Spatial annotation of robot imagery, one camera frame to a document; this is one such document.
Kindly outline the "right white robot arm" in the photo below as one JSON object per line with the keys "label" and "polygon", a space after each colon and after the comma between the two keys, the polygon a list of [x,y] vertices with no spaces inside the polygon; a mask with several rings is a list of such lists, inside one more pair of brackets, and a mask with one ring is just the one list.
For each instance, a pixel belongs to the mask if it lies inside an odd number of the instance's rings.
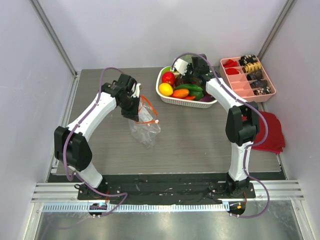
{"label": "right white robot arm", "polygon": [[225,191],[233,198],[249,188],[249,158],[254,140],[260,130],[258,105],[238,96],[222,78],[217,76],[203,54],[192,59],[192,75],[201,80],[205,91],[213,96],[227,112],[225,133],[231,142],[231,163],[226,175]]}

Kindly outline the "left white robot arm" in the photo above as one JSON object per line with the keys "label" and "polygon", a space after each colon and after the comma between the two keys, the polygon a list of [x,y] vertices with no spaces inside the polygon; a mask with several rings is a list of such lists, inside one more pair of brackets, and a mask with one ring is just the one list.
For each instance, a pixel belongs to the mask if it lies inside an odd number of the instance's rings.
{"label": "left white robot arm", "polygon": [[140,88],[133,77],[122,73],[118,80],[99,87],[92,103],[76,120],[54,131],[54,156],[63,163],[67,179],[71,181],[77,176],[97,200],[106,195],[108,184],[92,162],[89,140],[102,120],[117,107],[124,118],[138,121]]}

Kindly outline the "clear zip top bag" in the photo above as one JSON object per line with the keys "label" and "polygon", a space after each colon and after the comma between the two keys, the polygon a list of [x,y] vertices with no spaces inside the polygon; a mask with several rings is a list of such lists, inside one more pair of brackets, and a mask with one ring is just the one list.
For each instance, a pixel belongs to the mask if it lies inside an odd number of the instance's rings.
{"label": "clear zip top bag", "polygon": [[158,113],[151,102],[145,97],[140,97],[138,106],[138,121],[128,120],[131,135],[146,148],[155,145],[156,136],[161,132]]}

